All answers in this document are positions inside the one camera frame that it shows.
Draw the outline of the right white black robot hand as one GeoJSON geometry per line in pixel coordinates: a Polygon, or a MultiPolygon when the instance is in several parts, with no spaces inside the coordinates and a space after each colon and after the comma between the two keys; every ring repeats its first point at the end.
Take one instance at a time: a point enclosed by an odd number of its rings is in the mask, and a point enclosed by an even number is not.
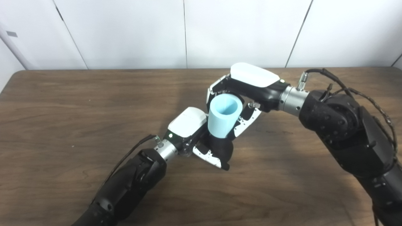
{"type": "Polygon", "coordinates": [[[290,89],[275,73],[248,63],[235,63],[230,73],[207,89],[208,130],[217,138],[234,140],[262,112],[279,110],[290,89]]]}

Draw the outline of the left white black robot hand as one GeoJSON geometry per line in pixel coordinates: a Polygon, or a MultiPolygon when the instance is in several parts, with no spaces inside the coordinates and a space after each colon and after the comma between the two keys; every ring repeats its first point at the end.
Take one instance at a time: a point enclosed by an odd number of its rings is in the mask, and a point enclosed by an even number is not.
{"type": "Polygon", "coordinates": [[[168,163],[175,156],[195,154],[217,168],[228,171],[233,142],[214,137],[207,127],[207,114],[195,107],[186,108],[169,125],[162,143],[155,147],[168,163]]]}

